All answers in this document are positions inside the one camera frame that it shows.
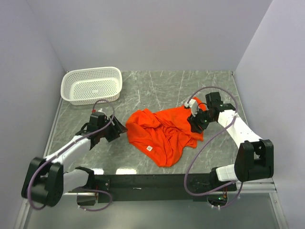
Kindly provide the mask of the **orange t-shirt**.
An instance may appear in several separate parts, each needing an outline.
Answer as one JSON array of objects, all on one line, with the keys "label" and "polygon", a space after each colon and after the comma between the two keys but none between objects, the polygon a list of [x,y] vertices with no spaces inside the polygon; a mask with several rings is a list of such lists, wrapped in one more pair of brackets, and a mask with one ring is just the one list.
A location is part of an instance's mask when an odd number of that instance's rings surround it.
[{"label": "orange t-shirt", "polygon": [[126,121],[130,144],[147,155],[159,167],[171,167],[185,147],[196,148],[203,133],[194,133],[187,118],[191,110],[183,105],[156,113],[138,110]]}]

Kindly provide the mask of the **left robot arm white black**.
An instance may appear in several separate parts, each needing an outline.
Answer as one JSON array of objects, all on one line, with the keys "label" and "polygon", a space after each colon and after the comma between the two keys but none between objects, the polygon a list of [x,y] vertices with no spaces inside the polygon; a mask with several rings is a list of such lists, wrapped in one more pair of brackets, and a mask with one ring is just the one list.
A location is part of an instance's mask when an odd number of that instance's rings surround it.
[{"label": "left robot arm white black", "polygon": [[96,182],[92,169],[76,167],[72,172],[67,169],[102,138],[111,142],[126,132],[127,128],[114,115],[107,117],[103,112],[93,112],[69,143],[45,158],[35,157],[30,161],[21,196],[30,203],[54,207],[69,191],[76,188],[85,192],[93,190]]}]

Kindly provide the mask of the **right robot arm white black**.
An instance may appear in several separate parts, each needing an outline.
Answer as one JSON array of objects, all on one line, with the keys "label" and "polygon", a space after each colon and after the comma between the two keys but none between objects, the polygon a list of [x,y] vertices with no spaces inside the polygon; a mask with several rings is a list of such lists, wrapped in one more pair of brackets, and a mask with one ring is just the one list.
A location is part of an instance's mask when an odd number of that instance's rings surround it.
[{"label": "right robot arm white black", "polygon": [[272,178],[274,175],[274,145],[271,140],[263,140],[255,134],[238,115],[230,103],[224,103],[218,92],[209,93],[206,110],[199,107],[195,99],[184,104],[191,111],[187,121],[193,133],[202,133],[212,122],[221,125],[238,147],[235,162],[214,169],[209,185],[220,190],[226,181],[253,181]]}]

